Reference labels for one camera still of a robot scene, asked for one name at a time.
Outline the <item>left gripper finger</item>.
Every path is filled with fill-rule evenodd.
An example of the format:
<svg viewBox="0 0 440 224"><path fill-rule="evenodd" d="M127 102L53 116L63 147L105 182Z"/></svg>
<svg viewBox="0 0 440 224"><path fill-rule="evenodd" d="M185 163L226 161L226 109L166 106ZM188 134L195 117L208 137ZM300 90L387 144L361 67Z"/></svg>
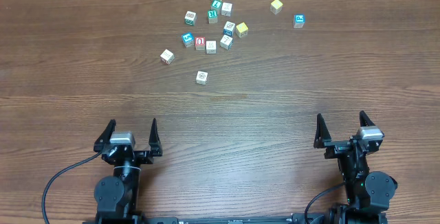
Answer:
<svg viewBox="0 0 440 224"><path fill-rule="evenodd" d="M105 145L109 143L112 133L115 131L116 121L110 120L105 130L101 133L98 139L94 142L93 151L101 153Z"/></svg>
<svg viewBox="0 0 440 224"><path fill-rule="evenodd" d="M155 118L153 119L151 125L151 132L148 144L150 146L150 155L152 157L161 157L163 155L162 145L157 130L157 120Z"/></svg>

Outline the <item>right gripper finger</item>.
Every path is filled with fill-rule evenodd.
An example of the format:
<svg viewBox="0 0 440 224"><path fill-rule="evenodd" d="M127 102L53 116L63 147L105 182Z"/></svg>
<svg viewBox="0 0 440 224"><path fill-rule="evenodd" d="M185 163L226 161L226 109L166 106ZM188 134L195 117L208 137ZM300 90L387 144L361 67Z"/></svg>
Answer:
<svg viewBox="0 0 440 224"><path fill-rule="evenodd" d="M321 113L317 114L316 135L313 142L314 148L325 148L326 143L331 142L331 135Z"/></svg>
<svg viewBox="0 0 440 224"><path fill-rule="evenodd" d="M360 111L360 126L375 126L365 111Z"/></svg>

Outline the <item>white red edged block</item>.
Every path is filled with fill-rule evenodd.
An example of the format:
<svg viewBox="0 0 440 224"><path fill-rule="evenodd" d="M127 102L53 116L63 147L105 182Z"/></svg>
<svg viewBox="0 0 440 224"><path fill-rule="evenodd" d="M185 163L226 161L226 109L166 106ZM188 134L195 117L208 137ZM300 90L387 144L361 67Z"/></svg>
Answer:
<svg viewBox="0 0 440 224"><path fill-rule="evenodd" d="M160 55L160 59L162 62L166 63L167 65L171 64L174 59L175 59L175 55L174 53L172 53L170 50L165 49L161 55Z"/></svg>

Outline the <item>blue number five block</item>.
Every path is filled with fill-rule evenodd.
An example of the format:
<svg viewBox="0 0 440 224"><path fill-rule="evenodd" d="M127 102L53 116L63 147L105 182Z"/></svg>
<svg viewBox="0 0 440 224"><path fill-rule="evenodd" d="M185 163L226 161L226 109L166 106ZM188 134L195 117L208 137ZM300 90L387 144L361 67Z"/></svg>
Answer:
<svg viewBox="0 0 440 224"><path fill-rule="evenodd" d="M185 47L190 47L195 44L194 36L191 32L182 34L181 39Z"/></svg>

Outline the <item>red letter U block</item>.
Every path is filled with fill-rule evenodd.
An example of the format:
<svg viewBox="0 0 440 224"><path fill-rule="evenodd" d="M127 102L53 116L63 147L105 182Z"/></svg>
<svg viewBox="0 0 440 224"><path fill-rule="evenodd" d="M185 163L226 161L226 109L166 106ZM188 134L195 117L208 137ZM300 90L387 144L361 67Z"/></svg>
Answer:
<svg viewBox="0 0 440 224"><path fill-rule="evenodd" d="M206 38L205 37L195 37L195 49L197 51L203 51L206 49Z"/></svg>

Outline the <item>white zigzag picture block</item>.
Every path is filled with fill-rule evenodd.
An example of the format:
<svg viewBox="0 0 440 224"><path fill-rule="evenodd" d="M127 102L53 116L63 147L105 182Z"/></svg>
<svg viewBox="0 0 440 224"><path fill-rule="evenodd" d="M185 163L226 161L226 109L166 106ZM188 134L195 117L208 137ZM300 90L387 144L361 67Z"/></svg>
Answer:
<svg viewBox="0 0 440 224"><path fill-rule="evenodd" d="M216 54L217 53L217 42L216 41L206 41L206 53Z"/></svg>

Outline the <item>white blue edged block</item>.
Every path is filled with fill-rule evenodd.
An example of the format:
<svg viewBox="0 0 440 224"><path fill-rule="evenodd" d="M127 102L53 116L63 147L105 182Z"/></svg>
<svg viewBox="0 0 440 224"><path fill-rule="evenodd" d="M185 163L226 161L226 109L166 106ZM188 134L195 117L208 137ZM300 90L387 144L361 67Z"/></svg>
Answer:
<svg viewBox="0 0 440 224"><path fill-rule="evenodd" d="M220 40L220 46L226 50L230 50L233 45L233 38L226 34Z"/></svg>

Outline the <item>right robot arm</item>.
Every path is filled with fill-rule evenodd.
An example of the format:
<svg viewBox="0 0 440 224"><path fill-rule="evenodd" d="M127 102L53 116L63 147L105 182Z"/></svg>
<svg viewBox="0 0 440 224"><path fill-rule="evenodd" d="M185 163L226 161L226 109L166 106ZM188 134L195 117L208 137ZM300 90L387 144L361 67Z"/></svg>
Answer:
<svg viewBox="0 0 440 224"><path fill-rule="evenodd" d="M314 203L321 196L340 187L345 188L347 203L334 204L326 214L310 219L305 209L306 223L387 223L386 211L398 183L384 172L371 172L366 160L377 152L384 139L384 133L364 111L360 111L360 128L348 140L333 141L323 116L317 114L314 148L325 149L325 159L337 159L343 182L321 192L311 200Z"/></svg>

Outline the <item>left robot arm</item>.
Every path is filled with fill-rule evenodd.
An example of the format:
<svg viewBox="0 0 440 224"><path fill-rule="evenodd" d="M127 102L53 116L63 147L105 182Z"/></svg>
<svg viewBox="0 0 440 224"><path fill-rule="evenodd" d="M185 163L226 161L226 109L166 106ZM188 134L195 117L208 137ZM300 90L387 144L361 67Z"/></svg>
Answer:
<svg viewBox="0 0 440 224"><path fill-rule="evenodd" d="M96 184L95 223L146 223L145 215L137 210L141 166L153 164L163 155L157 132L157 121L151 125L148 150L136 150L131 131L116 131L116 121L110 120L93 145L103 161L113 166L113 174Z"/></svg>

